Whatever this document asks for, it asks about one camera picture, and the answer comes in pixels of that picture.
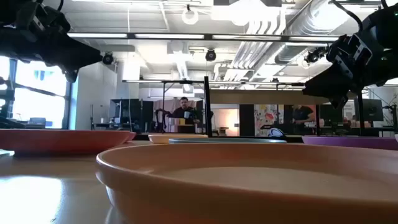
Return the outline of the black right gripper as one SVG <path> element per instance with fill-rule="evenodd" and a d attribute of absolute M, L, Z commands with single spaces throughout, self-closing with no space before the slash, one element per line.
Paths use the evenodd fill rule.
<path fill-rule="evenodd" d="M 304 83 L 304 95 L 329 96 L 334 109 L 348 102 L 350 89 L 382 86 L 397 78 L 397 41 L 387 34 L 358 32 L 343 35 L 326 58 L 332 66 Z"/>

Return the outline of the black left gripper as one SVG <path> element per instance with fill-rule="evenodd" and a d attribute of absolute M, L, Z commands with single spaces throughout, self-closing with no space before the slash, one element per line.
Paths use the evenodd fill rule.
<path fill-rule="evenodd" d="M 1 28 L 1 55 L 24 62 L 43 61 L 62 68 L 67 82 L 75 83 L 78 67 L 102 61 L 101 52 L 70 38 L 65 29 L 49 28 L 41 34 Z"/>

